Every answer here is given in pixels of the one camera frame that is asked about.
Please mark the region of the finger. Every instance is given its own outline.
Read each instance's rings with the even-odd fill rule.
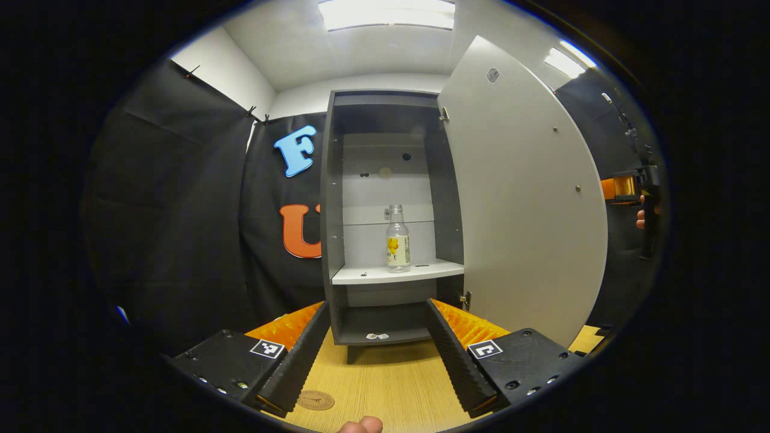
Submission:
[[[348,421],[337,433],[369,433],[367,428],[357,422]]]
[[[367,433],[383,433],[383,422],[375,417],[361,418],[361,425],[367,429]]]

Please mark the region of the circular sticker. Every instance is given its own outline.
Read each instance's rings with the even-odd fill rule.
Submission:
[[[332,396],[321,391],[302,391],[296,402],[303,408],[312,411],[325,411],[334,406]]]

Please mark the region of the table surface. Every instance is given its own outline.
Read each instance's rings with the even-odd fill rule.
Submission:
[[[591,352],[601,340],[593,335],[596,330],[584,327],[570,350]],[[365,347],[348,365],[347,346],[335,346],[329,330],[303,390],[334,398],[325,411],[297,405],[282,420],[312,431],[336,433],[364,415],[383,420],[387,433],[432,433],[473,421],[460,406],[432,340]]]

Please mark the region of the white wall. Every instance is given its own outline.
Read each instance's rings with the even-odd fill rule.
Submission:
[[[170,58],[188,71],[200,65],[195,76],[245,109],[256,106],[253,113],[258,118],[269,112],[276,91],[224,27],[190,42]]]
[[[449,76],[417,73],[373,74],[315,82],[276,95],[270,107],[271,119],[309,112],[325,112],[329,93],[344,89],[387,89],[440,92]]]

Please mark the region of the white cabinet door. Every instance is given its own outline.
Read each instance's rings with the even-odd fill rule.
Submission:
[[[543,82],[478,36],[438,101],[449,117],[470,312],[568,347],[607,257],[601,181],[583,136]]]

